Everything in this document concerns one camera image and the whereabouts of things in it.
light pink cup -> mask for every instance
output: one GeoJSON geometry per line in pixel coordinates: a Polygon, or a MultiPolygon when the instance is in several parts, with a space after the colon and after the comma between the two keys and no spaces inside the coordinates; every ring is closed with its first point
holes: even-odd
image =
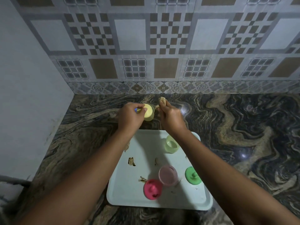
{"type": "Polygon", "coordinates": [[[162,166],[158,172],[158,177],[164,186],[173,186],[178,182],[177,171],[170,165],[162,166]]]}

checkered tile pattern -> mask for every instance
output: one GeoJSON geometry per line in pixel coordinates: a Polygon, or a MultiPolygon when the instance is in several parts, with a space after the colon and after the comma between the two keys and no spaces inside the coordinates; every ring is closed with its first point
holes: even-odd
{"type": "Polygon", "coordinates": [[[106,13],[65,14],[82,55],[115,55],[106,13]]]}
{"type": "Polygon", "coordinates": [[[97,5],[98,0],[64,0],[66,5],[75,6],[75,5],[97,5]]]}
{"type": "Polygon", "coordinates": [[[156,0],[157,5],[187,5],[190,0],[156,0]]]}
{"type": "Polygon", "coordinates": [[[151,13],[150,54],[184,54],[192,13],[151,13]]]}
{"type": "Polygon", "coordinates": [[[123,68],[126,78],[146,78],[146,59],[123,59],[123,68]]]}
{"type": "Polygon", "coordinates": [[[257,5],[257,4],[269,4],[269,5],[275,5],[279,3],[281,0],[248,0],[248,5],[257,5]]]}
{"type": "Polygon", "coordinates": [[[285,52],[286,54],[300,54],[300,37],[285,52]]]}
{"type": "Polygon", "coordinates": [[[276,12],[236,13],[219,54],[252,54],[277,14],[276,12]]]}
{"type": "Polygon", "coordinates": [[[80,60],[64,60],[57,59],[57,63],[62,68],[62,71],[65,73],[69,79],[88,79],[88,75],[85,72],[85,69],[80,60]]]}
{"type": "Polygon", "coordinates": [[[260,77],[275,58],[254,58],[250,61],[241,77],[260,77]]]}
{"type": "Polygon", "coordinates": [[[209,63],[209,58],[189,58],[187,60],[183,78],[204,77],[209,63]]]}

granite countertop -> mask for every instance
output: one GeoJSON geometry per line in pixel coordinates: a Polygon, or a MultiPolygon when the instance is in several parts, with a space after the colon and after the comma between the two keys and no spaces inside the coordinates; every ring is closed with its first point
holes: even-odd
{"type": "MultiPolygon", "coordinates": [[[[189,130],[300,217],[298,94],[164,95],[181,109],[189,130]]],[[[117,129],[126,102],[156,105],[160,95],[75,95],[18,216],[82,164],[117,129]]],[[[161,129],[159,117],[141,129],[161,129]]],[[[85,224],[232,224],[215,203],[209,211],[111,206],[105,193],[85,224]]]]}

marble countertop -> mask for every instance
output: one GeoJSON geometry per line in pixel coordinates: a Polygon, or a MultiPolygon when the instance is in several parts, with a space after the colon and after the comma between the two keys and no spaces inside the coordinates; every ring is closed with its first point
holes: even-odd
{"type": "MultiPolygon", "coordinates": [[[[300,217],[298,94],[163,95],[181,109],[189,130],[300,217]]],[[[117,129],[126,102],[156,105],[160,95],[75,95],[24,197],[19,216],[82,164],[117,129]]],[[[141,129],[161,129],[159,117],[141,129]]],[[[85,225],[232,224],[215,203],[209,211],[111,206],[105,193],[85,225]]]]}

white tray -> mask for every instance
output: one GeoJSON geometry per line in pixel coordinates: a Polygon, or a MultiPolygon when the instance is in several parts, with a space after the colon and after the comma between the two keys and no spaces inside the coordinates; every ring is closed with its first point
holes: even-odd
{"type": "MultiPolygon", "coordinates": [[[[199,140],[197,133],[192,132],[199,140]]],[[[168,133],[164,130],[138,130],[130,141],[127,151],[123,152],[107,189],[107,200],[112,205],[125,205],[153,208],[178,208],[208,210],[213,198],[203,182],[199,185],[188,183],[185,170],[192,166],[182,148],[174,154],[164,149],[168,133]],[[130,166],[128,159],[133,157],[136,166],[130,166]],[[158,171],[163,165],[173,166],[181,180],[178,185],[163,187],[157,200],[144,196],[144,183],[139,179],[158,179],[158,171]]]]}

